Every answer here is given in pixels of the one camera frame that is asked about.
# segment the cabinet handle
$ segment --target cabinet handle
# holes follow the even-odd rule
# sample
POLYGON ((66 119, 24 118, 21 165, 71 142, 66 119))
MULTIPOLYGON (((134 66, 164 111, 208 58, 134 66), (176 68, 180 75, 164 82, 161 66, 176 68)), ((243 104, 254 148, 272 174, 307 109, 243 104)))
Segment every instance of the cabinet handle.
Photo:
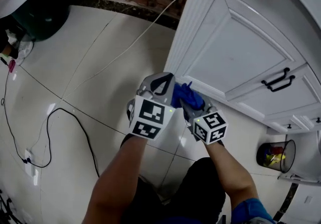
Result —
POLYGON ((285 84, 285 85, 283 85, 283 86, 280 86, 280 87, 278 87, 278 88, 276 88, 276 89, 272 89, 271 86, 268 86, 267 89, 271 90, 271 92, 278 92, 278 91, 280 91, 280 90, 282 90, 282 89, 285 89, 285 88, 291 86, 292 80, 294 80, 294 79, 295 79, 295 76, 292 75, 292 76, 289 77, 290 82, 289 82, 288 84, 285 84))
POLYGON ((289 68, 285 68, 283 71, 284 71, 283 76, 281 76, 281 77, 279 77, 279 78, 277 78, 277 79, 275 79, 275 80, 272 80, 272 81, 269 82, 269 83, 267 83, 265 80, 261 81, 261 83, 264 84, 264 85, 266 85, 266 86, 271 86, 271 85, 274 85, 274 84, 276 84, 276 83, 284 80, 284 79, 286 78, 286 74, 290 71, 290 69, 289 69, 289 68))

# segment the white tile floor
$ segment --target white tile floor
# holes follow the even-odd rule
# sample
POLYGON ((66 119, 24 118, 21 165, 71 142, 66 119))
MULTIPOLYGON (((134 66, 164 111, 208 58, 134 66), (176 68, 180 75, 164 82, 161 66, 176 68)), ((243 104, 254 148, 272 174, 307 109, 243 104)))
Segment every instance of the white tile floor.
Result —
MULTIPOLYGON (((37 141, 40 126, 59 103, 74 113, 91 140, 99 172, 117 153, 128 119, 127 102, 142 80, 161 72, 175 32, 154 25, 125 55, 100 75, 68 95, 123 52, 150 23, 124 14, 72 6, 66 24, 51 38, 36 43, 30 56, 9 76, 6 97, 8 118, 18 150, 24 154, 37 141)), ((7 68, 0 65, 0 96, 4 94, 7 68)), ((255 162, 257 147, 268 137, 266 127, 220 104, 228 121, 224 143, 231 154, 252 174, 259 196, 273 216, 280 208, 290 183, 277 180, 278 172, 255 162)), ((80 223, 97 180, 86 137, 72 116, 58 111, 49 121, 52 163, 37 168, 38 179, 24 172, 0 108, 0 189, 4 189, 28 223, 80 223)), ((149 142, 141 174, 164 193, 176 191, 194 161, 208 154, 202 142, 195 142, 185 129, 181 110, 154 142, 149 142)), ((43 126, 40 139, 32 147, 35 161, 49 160, 48 139, 43 126)), ((229 200, 223 213, 230 218, 229 200)))

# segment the black pants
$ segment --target black pants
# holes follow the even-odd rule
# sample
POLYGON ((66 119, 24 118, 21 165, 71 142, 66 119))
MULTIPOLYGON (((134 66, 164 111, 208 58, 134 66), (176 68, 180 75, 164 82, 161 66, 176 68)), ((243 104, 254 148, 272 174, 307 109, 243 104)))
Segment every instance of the black pants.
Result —
POLYGON ((125 211, 122 223, 155 223, 183 216, 200 222, 216 223, 225 202, 225 191, 211 158, 203 158, 189 168, 171 202, 162 205, 152 187, 138 180, 136 195, 125 211))

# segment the pink object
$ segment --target pink object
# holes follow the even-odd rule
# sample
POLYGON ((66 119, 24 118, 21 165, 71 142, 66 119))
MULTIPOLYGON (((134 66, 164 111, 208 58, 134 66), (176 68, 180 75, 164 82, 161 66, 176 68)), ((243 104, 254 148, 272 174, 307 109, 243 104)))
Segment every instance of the pink object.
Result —
POLYGON ((16 62, 15 60, 11 60, 8 67, 9 67, 9 72, 12 73, 14 68, 15 68, 16 62))

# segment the fiducial marker cube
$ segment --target fiducial marker cube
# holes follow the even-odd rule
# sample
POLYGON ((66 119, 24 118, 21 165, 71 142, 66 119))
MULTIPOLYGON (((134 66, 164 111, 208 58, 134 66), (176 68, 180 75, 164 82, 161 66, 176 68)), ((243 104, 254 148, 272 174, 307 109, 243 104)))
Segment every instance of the fiducial marker cube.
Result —
POLYGON ((170 122, 175 108, 136 95, 130 110, 129 132, 156 140, 170 122))
POLYGON ((209 145, 226 137, 228 123, 221 110, 195 118, 193 134, 209 145))

